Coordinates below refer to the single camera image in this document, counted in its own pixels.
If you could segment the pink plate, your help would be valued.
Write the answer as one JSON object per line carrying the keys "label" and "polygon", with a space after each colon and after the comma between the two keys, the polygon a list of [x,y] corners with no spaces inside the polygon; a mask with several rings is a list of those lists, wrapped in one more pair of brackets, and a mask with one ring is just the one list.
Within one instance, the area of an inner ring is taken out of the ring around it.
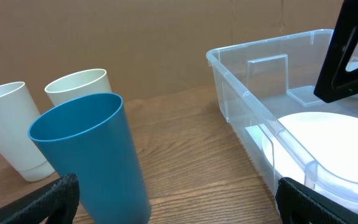
{"label": "pink plate", "polygon": [[278,119],[328,171],[358,182],[358,118],[303,112]]}

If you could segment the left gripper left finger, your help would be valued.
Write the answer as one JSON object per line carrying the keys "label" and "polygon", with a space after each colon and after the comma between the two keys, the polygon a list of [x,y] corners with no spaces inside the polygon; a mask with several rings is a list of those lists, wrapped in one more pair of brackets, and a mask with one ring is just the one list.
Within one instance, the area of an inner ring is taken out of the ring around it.
{"label": "left gripper left finger", "polygon": [[67,174],[0,208],[0,223],[72,224],[80,203],[75,174]]}

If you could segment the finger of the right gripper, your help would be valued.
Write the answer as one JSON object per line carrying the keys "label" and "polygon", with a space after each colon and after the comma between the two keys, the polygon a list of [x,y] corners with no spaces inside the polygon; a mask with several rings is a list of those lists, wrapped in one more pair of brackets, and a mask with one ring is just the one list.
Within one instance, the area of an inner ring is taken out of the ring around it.
{"label": "finger of the right gripper", "polygon": [[343,2],[314,94],[331,103],[358,94],[358,68],[347,63],[358,43],[358,0]]}

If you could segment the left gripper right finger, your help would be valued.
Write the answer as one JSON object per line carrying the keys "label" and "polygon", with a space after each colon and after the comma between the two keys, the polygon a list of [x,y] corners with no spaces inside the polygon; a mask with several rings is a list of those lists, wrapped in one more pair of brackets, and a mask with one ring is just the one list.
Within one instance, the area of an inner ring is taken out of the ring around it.
{"label": "left gripper right finger", "polygon": [[283,224],[358,224],[358,214],[289,177],[278,180],[275,199]]}

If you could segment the grey plate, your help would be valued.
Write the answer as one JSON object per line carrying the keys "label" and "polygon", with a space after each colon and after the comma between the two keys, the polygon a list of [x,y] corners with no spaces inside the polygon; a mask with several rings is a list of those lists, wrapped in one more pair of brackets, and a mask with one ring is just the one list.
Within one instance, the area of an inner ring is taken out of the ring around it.
{"label": "grey plate", "polygon": [[275,177],[290,177],[358,214],[358,183],[336,177],[320,166],[307,169],[306,172],[299,167],[282,172],[277,170]]}

